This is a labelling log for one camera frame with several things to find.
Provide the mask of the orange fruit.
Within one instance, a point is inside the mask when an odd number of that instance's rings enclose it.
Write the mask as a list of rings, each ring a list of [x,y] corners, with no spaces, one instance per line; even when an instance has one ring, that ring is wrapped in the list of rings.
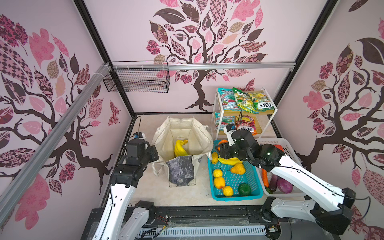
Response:
[[[228,140],[221,140],[218,145],[216,146],[216,149],[217,151],[220,151],[220,147],[222,144],[225,144],[225,143],[228,143],[229,141]]]

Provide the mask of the yellow pear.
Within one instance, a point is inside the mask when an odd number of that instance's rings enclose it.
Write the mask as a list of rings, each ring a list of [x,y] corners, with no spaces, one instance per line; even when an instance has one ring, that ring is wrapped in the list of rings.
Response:
[[[231,172],[232,174],[244,175],[244,174],[246,173],[246,169],[245,169],[245,167],[244,167],[244,164],[242,164],[242,163],[237,163],[237,164],[235,164],[235,165],[231,168],[230,172]]]

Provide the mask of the cream canvas grocery bag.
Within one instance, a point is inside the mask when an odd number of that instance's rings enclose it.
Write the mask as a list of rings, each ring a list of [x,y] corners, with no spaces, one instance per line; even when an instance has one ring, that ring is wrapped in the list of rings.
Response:
[[[153,163],[153,173],[166,173],[169,187],[194,186],[202,160],[212,159],[214,140],[209,126],[195,118],[168,117],[157,128],[152,145],[159,159]]]

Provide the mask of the yellow orange apple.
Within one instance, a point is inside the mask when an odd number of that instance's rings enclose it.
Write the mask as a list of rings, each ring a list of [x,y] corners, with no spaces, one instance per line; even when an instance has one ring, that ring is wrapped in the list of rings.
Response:
[[[225,179],[223,177],[214,178],[214,187],[216,189],[223,189],[226,186]]]

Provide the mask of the green candy bag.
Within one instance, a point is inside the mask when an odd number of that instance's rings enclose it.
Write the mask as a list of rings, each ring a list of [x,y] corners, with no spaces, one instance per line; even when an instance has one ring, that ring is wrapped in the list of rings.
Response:
[[[249,94],[244,93],[243,91],[237,88],[233,88],[233,93],[235,97],[235,102],[241,110],[246,111],[248,113],[259,114]]]

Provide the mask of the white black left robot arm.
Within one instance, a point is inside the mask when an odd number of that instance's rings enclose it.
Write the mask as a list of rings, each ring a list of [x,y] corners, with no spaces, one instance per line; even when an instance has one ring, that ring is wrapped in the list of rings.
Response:
[[[149,163],[159,159],[155,146],[143,138],[129,140],[127,153],[115,168],[109,196],[93,240],[133,240],[142,227],[154,220],[153,202],[139,201],[129,219],[123,223],[129,203]]]

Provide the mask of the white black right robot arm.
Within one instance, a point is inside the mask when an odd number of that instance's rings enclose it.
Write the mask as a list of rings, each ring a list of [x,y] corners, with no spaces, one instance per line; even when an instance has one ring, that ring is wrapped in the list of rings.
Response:
[[[311,221],[334,235],[345,233],[352,222],[355,191],[341,189],[318,178],[274,145],[260,145],[245,129],[236,130],[234,125],[229,125],[224,128],[224,133],[227,142],[216,147],[221,158],[248,162],[288,181],[310,197],[305,201],[287,202],[272,197],[267,201],[270,206],[268,215]]]

